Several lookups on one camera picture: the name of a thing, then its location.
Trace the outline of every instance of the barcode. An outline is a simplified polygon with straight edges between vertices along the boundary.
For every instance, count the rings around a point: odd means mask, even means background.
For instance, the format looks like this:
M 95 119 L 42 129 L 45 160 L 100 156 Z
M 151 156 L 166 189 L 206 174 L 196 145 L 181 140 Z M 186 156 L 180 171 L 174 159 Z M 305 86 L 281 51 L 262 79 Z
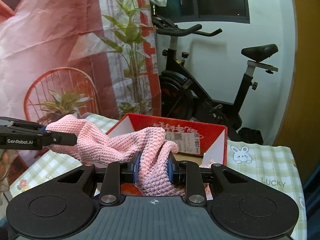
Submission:
M 175 140 L 179 140 L 179 141 L 182 140 L 182 134 L 181 133 L 174 133 L 173 137 L 174 137 Z

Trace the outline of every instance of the green plant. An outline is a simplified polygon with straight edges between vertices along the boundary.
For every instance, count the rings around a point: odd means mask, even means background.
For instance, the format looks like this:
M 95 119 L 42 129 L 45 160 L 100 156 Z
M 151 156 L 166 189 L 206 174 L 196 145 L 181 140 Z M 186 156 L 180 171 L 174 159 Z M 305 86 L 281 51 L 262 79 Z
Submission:
M 113 28 L 112 32 L 121 42 L 118 44 L 106 37 L 100 38 L 105 44 L 112 47 L 114 52 L 120 53 L 127 63 L 128 68 L 123 70 L 123 75 L 132 82 L 126 87 L 131 95 L 134 104 L 122 102 L 119 106 L 122 114 L 126 113 L 141 113 L 146 114 L 147 105 L 150 103 L 145 100 L 147 91 L 146 85 L 141 77 L 144 71 L 145 58 L 150 58 L 143 50 L 143 42 L 146 40 L 142 36 L 141 23 L 136 23 L 136 17 L 142 10 L 150 10 L 150 5 L 138 6 L 137 0 L 116 0 L 119 7 L 122 9 L 122 17 L 115 17 L 109 15 L 102 15 L 109 20 L 117 28 Z
M 58 94 L 54 90 L 49 90 L 53 101 L 45 101 L 35 106 L 40 106 L 40 110 L 47 112 L 37 122 L 50 123 L 59 120 L 67 114 L 78 114 L 79 109 L 86 107 L 86 102 L 92 100 L 85 94 L 78 94 L 73 91 Z

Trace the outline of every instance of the pink towel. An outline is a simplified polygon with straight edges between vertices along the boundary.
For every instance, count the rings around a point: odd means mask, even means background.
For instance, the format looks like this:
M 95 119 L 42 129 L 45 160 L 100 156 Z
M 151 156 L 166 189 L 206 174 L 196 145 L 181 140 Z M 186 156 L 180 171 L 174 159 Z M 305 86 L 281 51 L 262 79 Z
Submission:
M 184 195 L 184 187 L 173 185 L 168 176 L 167 158 L 170 151 L 179 151 L 178 146 L 175 142 L 165 140 L 165 130 L 161 127 L 147 127 L 109 138 L 88 120 L 66 115 L 50 123 L 46 129 L 77 135 L 75 146 L 51 145 L 50 149 L 68 154 L 81 162 L 108 165 L 119 160 L 129 161 L 136 152 L 142 153 L 137 188 L 146 196 Z M 204 167 L 210 167 L 212 163 L 213 160 Z

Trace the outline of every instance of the adjustment knob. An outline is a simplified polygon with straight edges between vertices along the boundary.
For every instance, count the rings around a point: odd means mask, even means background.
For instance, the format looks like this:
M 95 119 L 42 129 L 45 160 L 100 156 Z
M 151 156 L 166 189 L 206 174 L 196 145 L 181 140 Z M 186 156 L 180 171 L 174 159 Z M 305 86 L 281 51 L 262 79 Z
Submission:
M 252 89 L 253 89 L 253 90 L 256 90 L 257 87 L 258 87 L 258 83 L 257 83 L 257 82 L 254 82 L 254 83 L 252 84 Z
M 189 57 L 189 53 L 187 53 L 187 52 L 182 52 L 182 57 L 183 57 L 183 58 L 188 58 L 188 57 Z

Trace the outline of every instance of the green checkered tablecloth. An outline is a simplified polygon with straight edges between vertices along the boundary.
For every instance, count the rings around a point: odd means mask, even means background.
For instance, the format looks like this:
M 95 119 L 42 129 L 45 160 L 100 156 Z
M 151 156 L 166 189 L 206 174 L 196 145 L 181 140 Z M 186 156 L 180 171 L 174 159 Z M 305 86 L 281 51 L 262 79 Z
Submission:
M 96 124 L 104 133 L 117 123 L 117 120 L 97 114 L 88 116 L 87 120 Z M 79 161 L 68 155 L 48 151 L 11 185 L 10 192 L 16 196 L 80 165 Z M 227 166 L 292 197 L 299 207 L 300 215 L 291 237 L 295 240 L 307 239 L 304 195 L 289 148 L 228 140 Z

